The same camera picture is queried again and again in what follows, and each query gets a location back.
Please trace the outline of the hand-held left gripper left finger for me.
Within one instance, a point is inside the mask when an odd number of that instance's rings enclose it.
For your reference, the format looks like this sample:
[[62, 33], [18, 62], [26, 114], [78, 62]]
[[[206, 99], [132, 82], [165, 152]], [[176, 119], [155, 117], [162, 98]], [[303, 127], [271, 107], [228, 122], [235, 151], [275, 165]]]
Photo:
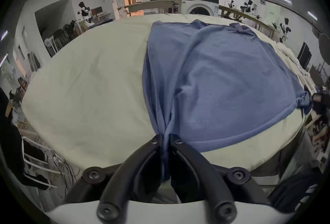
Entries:
[[126, 206], [134, 191], [135, 182], [147, 165], [156, 169], [151, 182], [160, 186], [163, 135], [155, 135], [123, 163], [106, 168], [89, 167], [74, 184], [63, 205], [92, 202], [99, 195], [96, 216], [100, 221], [124, 221]]

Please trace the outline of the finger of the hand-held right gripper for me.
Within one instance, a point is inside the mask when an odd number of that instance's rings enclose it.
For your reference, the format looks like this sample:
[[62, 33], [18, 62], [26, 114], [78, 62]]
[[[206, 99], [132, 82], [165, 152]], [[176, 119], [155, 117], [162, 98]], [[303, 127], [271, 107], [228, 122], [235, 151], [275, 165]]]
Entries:
[[323, 123], [330, 125], [330, 95], [327, 93], [314, 93], [312, 101], [313, 110], [321, 115]]

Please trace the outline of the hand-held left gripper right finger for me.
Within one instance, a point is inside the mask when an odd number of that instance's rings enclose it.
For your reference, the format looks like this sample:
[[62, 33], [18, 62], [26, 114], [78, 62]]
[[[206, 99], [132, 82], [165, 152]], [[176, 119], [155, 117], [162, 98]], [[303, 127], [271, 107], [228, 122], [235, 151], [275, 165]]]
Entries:
[[236, 198], [238, 202], [271, 206], [247, 169], [213, 165], [176, 134], [170, 135], [169, 150], [192, 173], [197, 184], [197, 195], [207, 202], [212, 221], [234, 221], [238, 214]]

